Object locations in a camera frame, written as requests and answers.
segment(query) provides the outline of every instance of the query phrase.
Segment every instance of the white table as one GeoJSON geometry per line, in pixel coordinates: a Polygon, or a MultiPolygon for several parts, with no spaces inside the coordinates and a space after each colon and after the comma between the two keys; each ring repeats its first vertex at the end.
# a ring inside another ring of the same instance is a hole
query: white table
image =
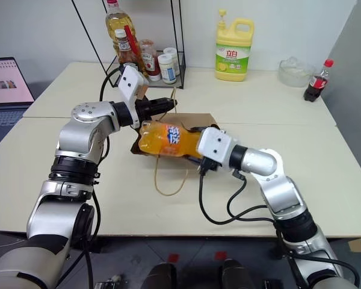
{"type": "MultiPolygon", "coordinates": [[[[0,231],[24,232],[48,178],[61,127],[67,119],[24,118],[0,143],[0,231]]],[[[286,173],[298,184],[315,221],[329,237],[361,236],[361,169],[334,126],[224,124],[245,146],[280,152],[286,173]]],[[[192,169],[182,191],[159,195],[153,186],[154,157],[129,152],[136,133],[130,128],[111,135],[111,150],[100,165],[96,193],[102,209],[101,235],[246,235],[274,236],[265,222],[209,223],[198,206],[198,174],[188,163],[160,160],[158,182],[173,191],[192,169]]],[[[226,202],[240,182],[230,173],[209,173],[204,200],[209,214],[225,219],[226,202]]],[[[259,188],[248,187],[233,204],[239,212],[262,204],[259,188]]],[[[262,210],[254,216],[268,216],[262,210]]]]}
{"type": "MultiPolygon", "coordinates": [[[[105,75],[99,63],[71,63],[24,114],[25,117],[70,117],[81,102],[99,100],[105,75]]],[[[303,101],[305,88],[285,86],[276,72],[251,70],[243,82],[214,78],[213,69],[187,68],[185,88],[178,90],[178,110],[211,113],[220,123],[335,126],[322,99],[303,101]]],[[[149,99],[170,97],[170,89],[150,88],[149,99]]],[[[109,84],[105,101],[121,101],[109,84]]]]}

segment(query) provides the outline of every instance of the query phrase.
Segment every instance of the yellow detergent jug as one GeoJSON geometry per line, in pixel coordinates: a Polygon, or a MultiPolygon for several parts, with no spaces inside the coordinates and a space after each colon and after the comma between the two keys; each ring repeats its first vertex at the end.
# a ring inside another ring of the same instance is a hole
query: yellow detergent jug
{"type": "Polygon", "coordinates": [[[250,19],[236,18],[230,28],[226,29],[223,20],[226,10],[219,9],[219,14],[221,20],[217,29],[215,77],[222,80],[242,81],[246,77],[254,23],[250,19]],[[239,30],[238,25],[247,25],[248,31],[239,30]]]}

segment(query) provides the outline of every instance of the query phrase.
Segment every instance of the laptop keyboard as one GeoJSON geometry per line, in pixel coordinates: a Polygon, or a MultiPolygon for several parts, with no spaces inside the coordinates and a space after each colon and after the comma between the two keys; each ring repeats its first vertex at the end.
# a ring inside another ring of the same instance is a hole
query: laptop keyboard
{"type": "Polygon", "coordinates": [[[24,111],[0,111],[0,126],[15,125],[24,111]]]}

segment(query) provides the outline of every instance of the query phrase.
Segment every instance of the laptop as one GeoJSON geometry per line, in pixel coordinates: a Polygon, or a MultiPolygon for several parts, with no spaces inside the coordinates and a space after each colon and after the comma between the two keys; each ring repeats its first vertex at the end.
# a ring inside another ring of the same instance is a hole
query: laptop
{"type": "Polygon", "coordinates": [[[0,141],[33,102],[16,60],[0,58],[0,141]]]}

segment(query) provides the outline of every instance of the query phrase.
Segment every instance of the cooking oil bottle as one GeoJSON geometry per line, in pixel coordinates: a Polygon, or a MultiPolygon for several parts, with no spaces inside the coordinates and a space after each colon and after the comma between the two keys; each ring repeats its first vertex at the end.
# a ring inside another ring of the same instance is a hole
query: cooking oil bottle
{"type": "Polygon", "coordinates": [[[108,35],[113,40],[116,55],[119,56],[119,46],[118,40],[116,39],[115,30],[124,29],[125,25],[128,25],[128,27],[130,27],[133,37],[135,38],[135,28],[132,24],[131,18],[127,15],[127,13],[125,13],[122,9],[119,8],[119,3],[117,0],[107,0],[107,4],[108,12],[106,15],[106,26],[108,30],[108,35]]]}
{"type": "Polygon", "coordinates": [[[200,132],[188,132],[181,126],[145,121],[142,123],[140,135],[139,148],[148,154],[202,157],[197,152],[200,132]]]}
{"type": "Polygon", "coordinates": [[[219,14],[221,20],[217,28],[215,77],[228,81],[242,81],[247,73],[254,23],[250,19],[236,18],[227,29],[223,20],[226,10],[219,9],[219,14]],[[248,31],[239,30],[238,25],[248,26],[248,31]]]}

